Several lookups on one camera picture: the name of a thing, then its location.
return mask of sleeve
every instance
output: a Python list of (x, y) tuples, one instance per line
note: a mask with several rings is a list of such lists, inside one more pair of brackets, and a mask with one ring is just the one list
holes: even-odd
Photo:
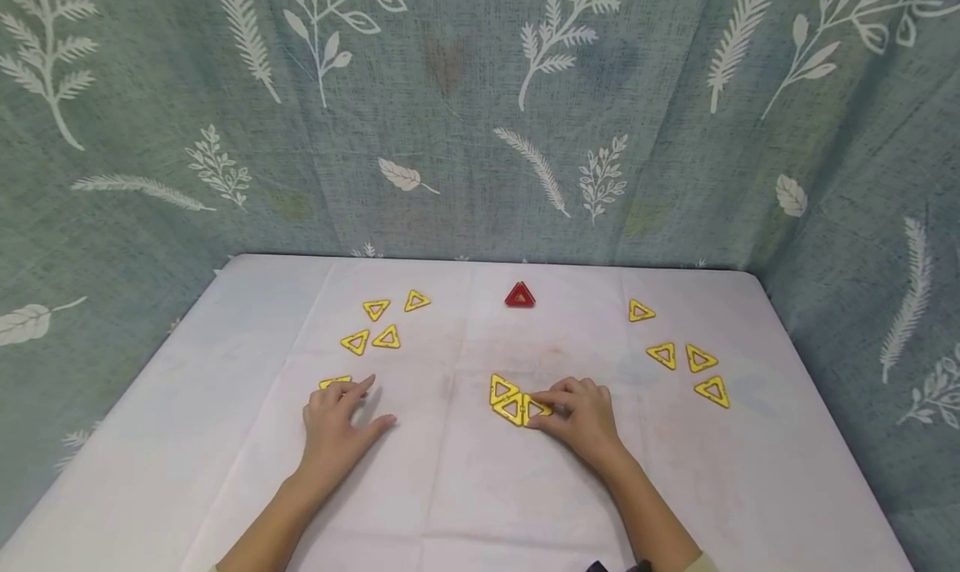
[(700, 559), (690, 564), (687, 572), (718, 572), (718, 567), (713, 564), (713, 560), (710, 559), (709, 555), (702, 554), (700, 555)]

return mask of table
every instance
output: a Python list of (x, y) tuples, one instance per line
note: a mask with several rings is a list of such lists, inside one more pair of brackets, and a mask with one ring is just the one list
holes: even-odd
[[(504, 298), (522, 280), (531, 309)], [(431, 303), (404, 312), (410, 289)], [(362, 302), (390, 299), (378, 321)], [(628, 320), (636, 299), (656, 318)], [(396, 324), (400, 349), (344, 349)], [(672, 342), (677, 366), (646, 349)], [(691, 374), (684, 345), (716, 359)], [(291, 571), (583, 572), (631, 555), (605, 490), (488, 402), (572, 375), (721, 570), (911, 567), (753, 276), (695, 269), (245, 255), (184, 317), (3, 551), (0, 572), (206, 572), (297, 464), (317, 382), (377, 372), (396, 414)], [(724, 380), (731, 407), (695, 393)]]

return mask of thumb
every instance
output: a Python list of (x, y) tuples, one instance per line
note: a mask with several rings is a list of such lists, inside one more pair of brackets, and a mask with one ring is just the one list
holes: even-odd
[(530, 428), (537, 428), (546, 434), (566, 442), (569, 431), (569, 422), (558, 415), (534, 415), (527, 422)]
[(382, 437), (397, 422), (397, 416), (392, 414), (381, 415), (380, 418), (373, 420), (366, 428), (360, 431), (360, 442), (362, 449), (370, 449), (374, 442)]

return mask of fabric backdrop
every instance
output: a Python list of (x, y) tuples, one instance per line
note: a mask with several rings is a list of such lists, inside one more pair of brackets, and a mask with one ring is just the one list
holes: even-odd
[(960, 567), (960, 0), (0, 16), (0, 542), (277, 252), (751, 271), (917, 570)]

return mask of magnetic triangle tile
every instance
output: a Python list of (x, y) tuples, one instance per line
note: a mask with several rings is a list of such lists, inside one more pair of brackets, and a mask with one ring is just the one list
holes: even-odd
[(718, 359), (710, 353), (692, 344), (687, 345), (687, 363), (690, 364), (690, 371), (694, 374), (719, 364)]
[(656, 318), (657, 314), (636, 299), (630, 300), (630, 321), (638, 322), (642, 319)]
[(539, 403), (530, 398), (530, 395), (523, 395), (523, 425), (530, 425), (530, 418), (535, 415), (552, 415), (553, 409), (545, 403)]
[(647, 349), (647, 355), (670, 369), (677, 369), (677, 352), (672, 343), (664, 343)]
[(523, 426), (523, 394), (517, 393), (497, 401), (493, 404), (493, 410), (513, 424)]
[(418, 293), (417, 290), (410, 289), (410, 293), (407, 294), (406, 305), (403, 306), (404, 312), (412, 312), (418, 310), (421, 307), (425, 307), (433, 303), (425, 294)]
[(364, 349), (367, 348), (367, 337), (370, 337), (370, 330), (361, 330), (357, 334), (350, 334), (349, 337), (341, 339), (340, 344), (355, 355), (363, 355)]
[(321, 390), (326, 389), (333, 383), (348, 383), (353, 380), (353, 376), (341, 376), (340, 378), (327, 378), (327, 380), (320, 381), (320, 384), (317, 384)]
[(387, 307), (390, 307), (390, 299), (366, 301), (362, 305), (362, 308), (367, 311), (367, 315), (370, 315), (370, 319), (374, 322), (379, 320), (381, 315), (387, 311)]
[(397, 325), (391, 324), (387, 329), (379, 334), (376, 339), (371, 340), (374, 347), (387, 347), (387, 349), (400, 349), (400, 333), (397, 332)]
[(722, 408), (730, 409), (730, 399), (727, 397), (727, 387), (723, 384), (723, 378), (714, 376), (706, 382), (701, 382), (693, 388), (697, 394), (707, 397)]
[(503, 401), (504, 399), (509, 399), (513, 395), (518, 394), (520, 389), (516, 384), (507, 381), (503, 376), (499, 374), (493, 374), (490, 377), (490, 404), (493, 405), (497, 401)]
[(506, 303), (507, 307), (532, 307), (537, 304), (534, 295), (530, 293), (530, 289), (527, 289), (527, 285), (523, 281), (513, 285), (513, 289), (503, 302)]

